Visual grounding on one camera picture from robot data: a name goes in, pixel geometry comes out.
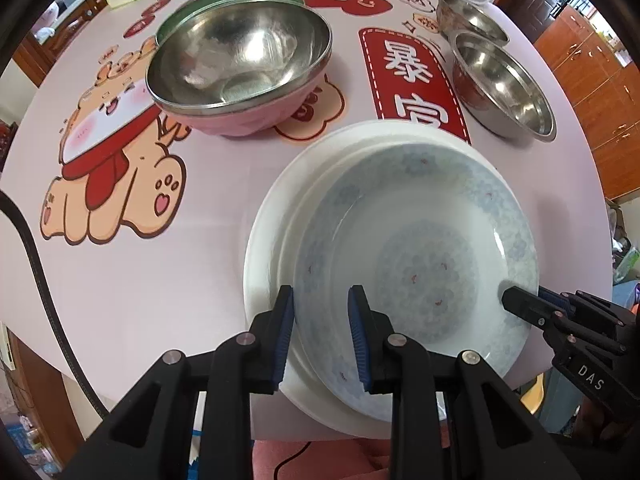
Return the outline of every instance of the pink heart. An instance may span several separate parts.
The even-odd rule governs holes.
[[[156,216],[160,216],[169,207],[169,195],[160,193],[156,196],[156,202],[154,203],[154,209],[156,210]]]

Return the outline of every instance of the pink table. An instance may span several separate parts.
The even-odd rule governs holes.
[[[486,8],[552,104],[551,144],[514,147],[466,110],[458,114],[444,90],[451,52],[434,28],[437,0],[306,0],[335,39],[327,77],[305,105],[245,139],[190,132],[146,109],[141,83],[148,38],[185,1],[139,0],[91,21],[37,92],[0,180],[30,223],[68,338],[98,392],[119,399],[165,350],[206,352],[245,330],[244,249],[270,185],[314,139],[376,117],[435,118],[468,136],[529,218],[541,284],[610,297],[607,216],[591,152],[554,76],[500,10]],[[0,319],[69,374],[4,216],[0,233]],[[530,380],[551,355],[533,329],[508,383]],[[284,396],[253,403],[256,438],[338,436]]]

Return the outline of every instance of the white plate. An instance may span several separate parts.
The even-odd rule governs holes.
[[[281,283],[293,283],[304,229],[341,174],[375,150],[415,141],[457,146],[472,158],[484,160],[462,140],[436,128],[408,121],[365,121],[318,140],[285,168],[258,211],[247,246],[243,286],[249,322],[270,309]],[[341,163],[347,157],[348,164]],[[502,180],[497,171],[489,169]],[[334,430],[369,438],[389,437],[387,422],[353,410],[324,386],[306,358],[296,327],[280,389],[300,410]]]
[[[296,322],[322,382],[344,403],[391,420],[389,396],[363,391],[347,294],[364,286],[373,310],[431,351],[478,351],[503,376],[529,326],[502,308],[512,284],[538,286],[527,219],[486,161],[426,142],[348,165],[320,201],[296,259]]]

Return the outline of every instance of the dark brown door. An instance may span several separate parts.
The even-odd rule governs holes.
[[[553,10],[558,10],[567,0],[517,0],[507,15],[513,20],[527,39],[534,43],[553,23]]]

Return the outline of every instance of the pink bowl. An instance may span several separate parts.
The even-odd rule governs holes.
[[[247,136],[291,117],[311,91],[322,81],[324,71],[291,94],[241,112],[215,116],[187,116],[165,110],[176,121],[208,135]]]

